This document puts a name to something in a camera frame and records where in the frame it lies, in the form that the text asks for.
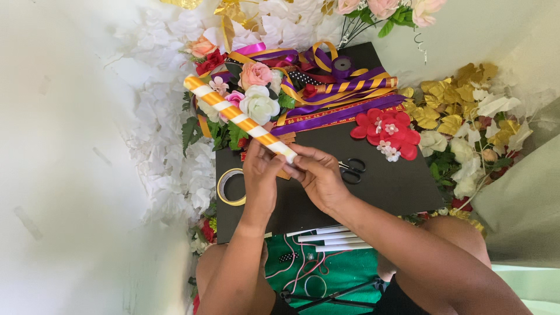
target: black tripod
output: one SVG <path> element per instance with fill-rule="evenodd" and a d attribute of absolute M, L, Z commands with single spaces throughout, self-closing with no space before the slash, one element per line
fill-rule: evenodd
<path fill-rule="evenodd" d="M 329 295 L 328 297 L 325 297 L 325 298 L 313 298 L 313 297 L 308 297 L 306 295 L 291 294 L 287 290 L 280 292 L 280 297 L 283 298 L 284 301 L 286 301 L 286 303 L 291 302 L 292 299 L 312 301 L 311 303 L 307 303 L 307 304 L 304 304 L 304 305 L 296 308 L 297 312 L 303 311 L 304 309 L 308 309 L 308 308 L 311 308 L 313 306 L 317 306 L 319 304 L 332 303 L 332 304 L 340 304 L 340 305 L 355 306 L 355 307 L 362 307 L 362 308 L 371 309 L 372 310 L 371 312 L 361 314 L 361 315 L 366 315 L 366 314 L 373 314 L 373 311 L 375 311 L 375 303 L 356 302 L 356 301 L 349 301 L 349 300 L 339 300 L 338 298 L 345 295 L 345 294 L 348 294 L 350 292 L 354 292 L 356 290 L 360 290 L 361 288 L 364 288 L 364 287 L 367 287 L 367 286 L 370 286 L 370 285 L 374 286 L 375 289 L 379 290 L 383 294 L 383 292 L 385 292 L 385 289 L 387 288 L 388 284 L 389 284 L 388 282 L 384 282 L 380 278 L 376 277 L 372 281 L 362 283 L 362 284 L 359 284 L 357 286 L 353 286 L 349 289 L 342 290 L 340 292 L 335 292 L 335 293 L 333 293 L 333 294 L 331 294 L 331 295 Z"/>

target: orange and white striped tube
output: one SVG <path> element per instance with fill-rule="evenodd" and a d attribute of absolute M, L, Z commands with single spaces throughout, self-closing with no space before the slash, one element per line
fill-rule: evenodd
<path fill-rule="evenodd" d="M 245 115 L 239 108 L 226 101 L 218 92 L 212 90 L 209 85 L 204 84 L 199 78 L 189 75 L 185 78 L 184 86 L 194 95 L 214 107 L 215 110 L 219 111 L 251 137 L 269 148 L 270 151 L 285 155 L 286 161 L 293 164 L 297 153 Z"/>

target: hand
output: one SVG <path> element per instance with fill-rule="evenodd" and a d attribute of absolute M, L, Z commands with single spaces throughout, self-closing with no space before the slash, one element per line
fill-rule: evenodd
<path fill-rule="evenodd" d="M 267 123 L 263 127 L 270 131 L 272 124 Z M 285 156 L 273 156 L 265 146 L 252 140 L 243 163 L 247 195 L 244 213 L 265 217 L 267 221 L 276 206 L 276 174 L 286 163 Z"/>
<path fill-rule="evenodd" d="M 300 181 L 309 199 L 322 212 L 331 214 L 352 197 L 342 181 L 336 157 L 294 143 L 290 148 L 298 154 L 294 163 L 300 170 L 289 165 L 284 165 L 283 169 Z"/>

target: white tube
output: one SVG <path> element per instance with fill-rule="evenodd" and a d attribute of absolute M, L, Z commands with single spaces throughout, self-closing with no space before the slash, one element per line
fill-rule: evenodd
<path fill-rule="evenodd" d="M 349 237 L 356 237 L 356 235 L 352 232 L 319 234 L 319 235 L 306 235 L 306 236 L 302 236 L 302 237 L 297 237 L 297 241 L 298 242 L 312 242 L 314 240 L 349 238 Z"/>
<path fill-rule="evenodd" d="M 346 232 L 346 231 L 350 231 L 350 229 L 348 229 L 344 225 L 339 225 L 339 226 L 332 226 L 330 228 L 317 229 L 317 234 L 330 234 L 330 233 Z"/>
<path fill-rule="evenodd" d="M 372 248 L 367 243 L 355 243 L 355 244 L 341 244 L 341 245 L 330 245 L 330 246 L 317 246 L 315 250 L 317 252 L 339 252 L 339 251 L 349 251 L 352 249 L 366 249 Z"/>
<path fill-rule="evenodd" d="M 311 231 L 314 231 L 314 230 L 315 230 L 315 229 L 313 229 L 313 230 L 305 230 L 305 231 L 300 231 L 300 232 L 287 233 L 287 234 L 286 234 L 286 237 L 294 236 L 294 235 L 301 234 L 301 233 L 305 233 L 305 232 L 311 232 Z"/>
<path fill-rule="evenodd" d="M 363 239 L 359 237 L 351 237 L 351 238 L 339 238 L 339 239 L 326 239 L 325 246 L 329 245 L 341 245 L 341 244 L 355 244 L 355 243 L 363 243 Z"/>

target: leg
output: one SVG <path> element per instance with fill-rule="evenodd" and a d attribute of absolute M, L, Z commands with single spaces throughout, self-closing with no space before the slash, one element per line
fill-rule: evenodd
<path fill-rule="evenodd" d="M 488 268 L 491 267 L 486 251 L 486 243 L 482 235 L 468 222 L 454 217 L 442 216 L 428 220 L 422 228 L 464 249 L 483 262 Z M 378 262 L 377 270 L 380 277 L 382 279 L 390 279 L 396 273 L 395 277 L 402 291 L 428 313 L 456 314 L 450 305 L 438 300 L 434 294 L 430 294 L 429 288 L 400 273 L 385 257 L 381 256 L 380 259 L 378 258 Z"/>
<path fill-rule="evenodd" d="M 227 245 L 212 245 L 200 257 L 197 265 L 197 286 L 200 300 L 206 297 L 206 288 L 212 280 L 212 276 L 216 273 L 222 260 L 223 254 L 226 252 Z M 264 264 L 268 257 L 266 244 L 263 245 L 263 255 L 261 257 L 261 268 L 257 278 L 255 295 L 253 297 L 239 297 L 240 299 L 252 299 L 251 315 L 269 315 L 276 301 L 276 292 L 272 290 L 266 279 L 264 278 Z"/>

